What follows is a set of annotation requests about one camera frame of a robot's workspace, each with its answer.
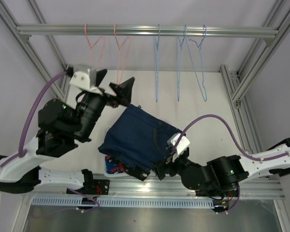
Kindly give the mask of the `black white patterned trousers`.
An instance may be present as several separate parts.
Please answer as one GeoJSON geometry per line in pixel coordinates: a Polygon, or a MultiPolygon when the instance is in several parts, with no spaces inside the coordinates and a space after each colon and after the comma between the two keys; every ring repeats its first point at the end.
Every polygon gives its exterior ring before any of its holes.
{"type": "Polygon", "coordinates": [[[116,172],[121,172],[121,174],[127,174],[141,181],[146,180],[149,176],[149,174],[143,171],[140,167],[138,166],[135,168],[128,167],[126,164],[124,164],[123,162],[121,162],[116,158],[109,157],[108,163],[112,163],[115,165],[110,170],[112,174],[115,174],[116,172]]]}

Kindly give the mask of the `pink hanger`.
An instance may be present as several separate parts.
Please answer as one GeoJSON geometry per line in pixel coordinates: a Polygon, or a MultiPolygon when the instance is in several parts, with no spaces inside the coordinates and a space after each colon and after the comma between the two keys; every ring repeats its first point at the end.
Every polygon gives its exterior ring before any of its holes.
{"type": "Polygon", "coordinates": [[[131,38],[127,36],[123,41],[120,41],[117,37],[116,29],[118,24],[114,24],[114,38],[117,45],[118,56],[117,56],[117,71],[116,71],[116,82],[121,84],[123,74],[126,68],[127,59],[131,47],[131,38]]]}
{"type": "Polygon", "coordinates": [[[101,65],[103,55],[104,55],[104,50],[105,50],[105,45],[106,45],[106,37],[100,36],[96,39],[95,42],[92,42],[90,40],[90,37],[88,34],[88,23],[85,23],[85,25],[84,25],[84,33],[85,33],[85,38],[86,38],[87,44],[89,46],[89,65],[93,64],[95,47],[98,45],[101,45],[99,57],[96,59],[96,62],[94,63],[95,67],[98,70],[100,65],[101,65]]]}

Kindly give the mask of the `navy blue trousers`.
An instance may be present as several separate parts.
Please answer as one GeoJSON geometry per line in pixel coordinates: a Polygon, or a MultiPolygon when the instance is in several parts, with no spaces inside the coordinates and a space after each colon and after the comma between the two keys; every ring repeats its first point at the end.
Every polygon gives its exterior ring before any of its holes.
{"type": "Polygon", "coordinates": [[[120,160],[129,168],[149,174],[155,164],[169,157],[167,141],[181,130],[130,104],[107,131],[98,147],[102,154],[120,160]]]}

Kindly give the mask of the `blue hanger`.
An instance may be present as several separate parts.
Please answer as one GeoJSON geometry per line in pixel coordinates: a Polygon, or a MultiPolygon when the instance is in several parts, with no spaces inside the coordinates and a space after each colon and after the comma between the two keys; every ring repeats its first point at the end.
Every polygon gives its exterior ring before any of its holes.
{"type": "Polygon", "coordinates": [[[203,55],[202,55],[202,46],[203,46],[203,42],[207,36],[207,26],[203,25],[203,29],[204,29],[204,33],[203,33],[203,37],[201,39],[200,42],[197,42],[194,39],[191,39],[190,37],[188,37],[188,39],[186,40],[186,44],[187,44],[187,49],[188,49],[188,54],[189,54],[189,58],[193,67],[193,72],[195,74],[196,80],[197,80],[197,84],[199,86],[202,98],[204,102],[207,102],[207,91],[206,91],[206,87],[204,84],[204,69],[203,69],[203,55]],[[196,68],[195,68],[195,63],[194,63],[194,59],[192,58],[192,54],[190,51],[190,46],[189,46],[189,42],[193,42],[196,46],[196,48],[198,49],[199,52],[199,56],[200,56],[200,67],[201,67],[201,73],[202,73],[202,81],[200,82],[197,72],[196,72],[196,68]]]}
{"type": "Polygon", "coordinates": [[[158,36],[153,38],[154,63],[155,63],[155,102],[158,102],[159,99],[159,42],[160,42],[160,24],[158,24],[158,36]]]}
{"type": "Polygon", "coordinates": [[[177,71],[176,71],[176,93],[177,101],[180,101],[180,78],[182,69],[182,55],[183,55],[183,45],[186,39],[187,25],[184,26],[183,37],[177,37],[177,47],[176,47],[176,61],[177,61],[177,71]]]}

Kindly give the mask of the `white plastic basket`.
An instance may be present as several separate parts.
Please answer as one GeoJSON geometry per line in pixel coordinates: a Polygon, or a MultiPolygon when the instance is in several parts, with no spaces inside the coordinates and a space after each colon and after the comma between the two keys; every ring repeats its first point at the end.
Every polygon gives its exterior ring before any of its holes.
{"type": "Polygon", "coordinates": [[[115,178],[128,176],[122,163],[116,159],[112,159],[110,156],[104,156],[104,165],[104,175],[106,177],[115,178]]]}

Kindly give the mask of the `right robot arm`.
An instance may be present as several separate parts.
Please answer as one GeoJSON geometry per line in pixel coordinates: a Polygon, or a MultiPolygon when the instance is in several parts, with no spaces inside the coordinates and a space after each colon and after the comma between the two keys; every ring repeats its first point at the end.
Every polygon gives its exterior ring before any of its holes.
{"type": "Polygon", "coordinates": [[[227,196],[237,190],[241,182],[257,177],[282,175],[290,171],[290,138],[284,139],[252,160],[245,156],[222,156],[201,166],[188,159],[189,148],[155,165],[160,180],[179,175],[183,186],[201,196],[227,196]]]}

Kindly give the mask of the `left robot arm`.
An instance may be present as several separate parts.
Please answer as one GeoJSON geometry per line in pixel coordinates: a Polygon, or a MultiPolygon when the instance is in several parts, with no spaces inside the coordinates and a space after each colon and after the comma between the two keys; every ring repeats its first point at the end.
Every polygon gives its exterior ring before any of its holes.
{"type": "Polygon", "coordinates": [[[76,149],[78,143],[89,142],[106,106],[130,105],[134,77],[120,84],[110,83],[113,94],[109,94],[100,87],[106,74],[106,69],[73,65],[47,82],[26,119],[18,151],[10,156],[0,155],[1,192],[23,194],[64,189],[67,194],[108,194],[109,181],[95,179],[90,170],[61,172],[42,167],[43,163],[76,149]],[[55,98],[38,109],[47,89],[63,76],[70,77],[70,85],[80,90],[76,107],[55,98]]]}

